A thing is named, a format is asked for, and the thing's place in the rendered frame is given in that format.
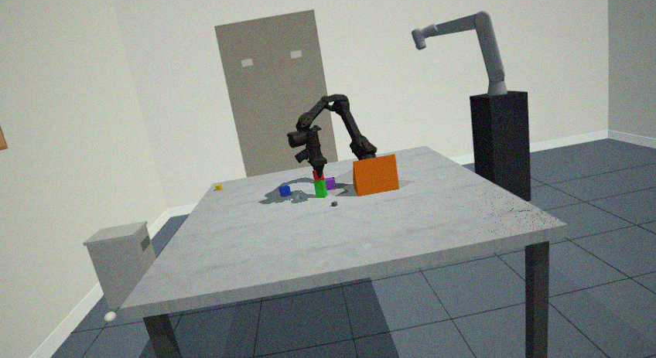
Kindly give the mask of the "red block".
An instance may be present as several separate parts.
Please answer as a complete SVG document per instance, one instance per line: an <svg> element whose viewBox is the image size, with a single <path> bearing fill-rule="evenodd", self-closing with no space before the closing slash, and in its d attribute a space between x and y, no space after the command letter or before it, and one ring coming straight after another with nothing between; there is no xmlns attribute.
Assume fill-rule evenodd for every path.
<svg viewBox="0 0 656 358"><path fill-rule="evenodd" d="M318 181L318 180L322 180L322 179L324 179L324 176L323 176L323 173L322 173L322 176L321 176L321 178L319 179L318 176L317 176L317 174L316 174L316 170L313 170L313 178L314 178L315 181Z"/></svg>

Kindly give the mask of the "green block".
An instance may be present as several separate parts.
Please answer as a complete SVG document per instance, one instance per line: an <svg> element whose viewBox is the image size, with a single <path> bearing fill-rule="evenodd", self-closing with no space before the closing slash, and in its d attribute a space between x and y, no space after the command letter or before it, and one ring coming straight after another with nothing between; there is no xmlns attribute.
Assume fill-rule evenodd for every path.
<svg viewBox="0 0 656 358"><path fill-rule="evenodd" d="M325 198L327 195L326 187L324 189L315 189L316 198Z"/></svg>
<svg viewBox="0 0 656 358"><path fill-rule="evenodd" d="M324 189L326 187L325 178L318 181L314 180L313 182L314 182L315 189Z"/></svg>

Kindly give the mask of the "blue block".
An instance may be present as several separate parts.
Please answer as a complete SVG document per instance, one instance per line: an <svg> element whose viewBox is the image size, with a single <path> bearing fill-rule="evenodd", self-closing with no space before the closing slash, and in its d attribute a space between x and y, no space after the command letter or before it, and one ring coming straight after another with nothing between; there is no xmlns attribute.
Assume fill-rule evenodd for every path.
<svg viewBox="0 0 656 358"><path fill-rule="evenodd" d="M280 186L279 188L279 193L281 197L286 197L286 196L291 196L290 192L290 187L285 185L285 186Z"/></svg>

